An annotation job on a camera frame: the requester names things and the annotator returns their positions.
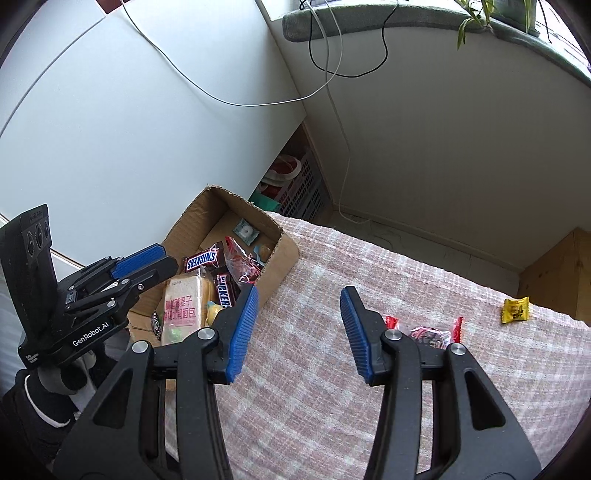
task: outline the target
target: snack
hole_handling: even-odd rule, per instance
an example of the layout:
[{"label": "snack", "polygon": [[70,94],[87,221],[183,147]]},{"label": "snack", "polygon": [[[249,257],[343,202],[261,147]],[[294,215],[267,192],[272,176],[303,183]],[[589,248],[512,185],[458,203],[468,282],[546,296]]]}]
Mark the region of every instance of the snack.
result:
[{"label": "snack", "polygon": [[209,326],[212,325],[220,310],[223,310],[223,307],[221,305],[218,305],[217,303],[214,303],[212,301],[207,302],[207,324]]},{"label": "snack", "polygon": [[[384,316],[384,323],[387,329],[400,329],[400,321],[390,315]],[[424,343],[434,348],[446,349],[451,343],[462,341],[462,322],[464,317],[458,317],[453,324],[453,329],[439,330],[432,327],[415,327],[409,332],[409,337],[417,343]]]},{"label": "snack", "polygon": [[204,267],[166,282],[162,345],[182,342],[207,326],[207,302],[214,299],[213,279]]},{"label": "snack", "polygon": [[521,300],[505,299],[501,323],[511,323],[516,320],[530,319],[530,298],[525,297]]},{"label": "snack", "polygon": [[424,343],[434,348],[446,349],[452,343],[452,333],[431,327],[416,327],[410,331],[411,338],[417,343]]},{"label": "snack", "polygon": [[216,286],[219,304],[225,309],[233,307],[236,304],[238,295],[240,295],[240,291],[228,269],[225,269],[224,273],[216,275],[213,282]]},{"label": "snack", "polygon": [[244,218],[241,218],[238,222],[238,225],[234,227],[232,230],[237,236],[242,238],[242,241],[246,243],[248,246],[254,242],[255,238],[260,233],[259,230],[256,230],[252,227],[250,223],[248,223]]},{"label": "snack", "polygon": [[264,267],[271,257],[272,249],[268,245],[257,245],[253,253],[256,255],[256,261]]},{"label": "snack", "polygon": [[206,267],[210,272],[222,268],[226,265],[223,255],[223,242],[216,242],[207,250],[203,250],[192,257],[185,257],[185,273]]},{"label": "snack", "polygon": [[227,236],[225,240],[224,257],[232,278],[238,286],[246,283],[254,284],[261,275],[261,267],[231,236]]}]

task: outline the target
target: metal screw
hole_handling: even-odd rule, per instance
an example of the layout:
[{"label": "metal screw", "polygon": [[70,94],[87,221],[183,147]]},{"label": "metal screw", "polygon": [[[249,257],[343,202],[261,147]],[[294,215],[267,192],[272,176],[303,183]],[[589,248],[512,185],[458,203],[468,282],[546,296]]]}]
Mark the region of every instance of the metal screw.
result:
[{"label": "metal screw", "polygon": [[148,349],[148,342],[146,342],[145,340],[140,340],[139,342],[135,342],[131,346],[131,349],[135,353],[144,353]]},{"label": "metal screw", "polygon": [[213,328],[202,328],[197,333],[197,336],[201,340],[211,340],[216,334],[216,331]]},{"label": "metal screw", "polygon": [[402,332],[400,330],[396,330],[395,328],[386,330],[384,335],[388,340],[400,340],[402,338]]},{"label": "metal screw", "polygon": [[461,343],[452,343],[449,349],[455,355],[464,355],[464,353],[466,353],[466,347],[463,346]]}]

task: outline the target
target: plastic crate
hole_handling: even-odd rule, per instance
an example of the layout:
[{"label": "plastic crate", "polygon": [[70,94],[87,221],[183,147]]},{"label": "plastic crate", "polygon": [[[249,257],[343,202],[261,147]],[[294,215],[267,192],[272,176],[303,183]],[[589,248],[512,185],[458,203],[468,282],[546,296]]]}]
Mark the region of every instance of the plastic crate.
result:
[{"label": "plastic crate", "polygon": [[330,202],[329,192],[321,181],[320,184],[312,191],[310,200],[305,205],[301,215],[297,218],[311,222],[316,218],[320,211]]},{"label": "plastic crate", "polygon": [[312,194],[323,184],[320,169],[311,151],[301,159],[301,172],[291,183],[282,189],[275,200],[281,207],[279,213],[285,217],[302,218]]}]

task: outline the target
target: red object in crate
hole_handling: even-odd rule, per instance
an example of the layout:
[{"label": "red object in crate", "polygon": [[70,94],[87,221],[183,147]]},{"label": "red object in crate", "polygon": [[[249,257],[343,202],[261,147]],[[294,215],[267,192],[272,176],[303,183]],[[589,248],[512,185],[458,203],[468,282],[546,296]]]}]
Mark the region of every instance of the red object in crate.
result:
[{"label": "red object in crate", "polygon": [[300,160],[291,155],[280,154],[265,173],[259,189],[263,195],[277,200],[282,189],[291,184],[300,172]]}]

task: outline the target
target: blue gripper pad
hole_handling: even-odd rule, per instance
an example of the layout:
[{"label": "blue gripper pad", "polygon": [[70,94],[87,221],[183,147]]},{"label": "blue gripper pad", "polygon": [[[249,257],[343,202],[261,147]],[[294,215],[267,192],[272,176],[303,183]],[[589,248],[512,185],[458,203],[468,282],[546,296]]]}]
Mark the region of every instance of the blue gripper pad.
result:
[{"label": "blue gripper pad", "polygon": [[125,278],[129,276],[129,274],[164,257],[166,257],[166,250],[164,250],[164,247],[159,244],[154,244],[151,247],[144,248],[118,262],[115,265],[115,268],[111,270],[111,277],[113,277],[114,280]]},{"label": "blue gripper pad", "polygon": [[253,286],[248,294],[248,298],[236,324],[234,335],[230,341],[228,366],[226,367],[226,378],[229,382],[234,382],[242,371],[242,365],[246,358],[248,342],[251,339],[257,313],[258,290]]},{"label": "blue gripper pad", "polygon": [[369,384],[374,378],[374,369],[371,364],[371,348],[347,288],[343,288],[340,292],[340,316],[343,319],[343,325],[349,338],[357,373],[363,377],[365,383]]}]

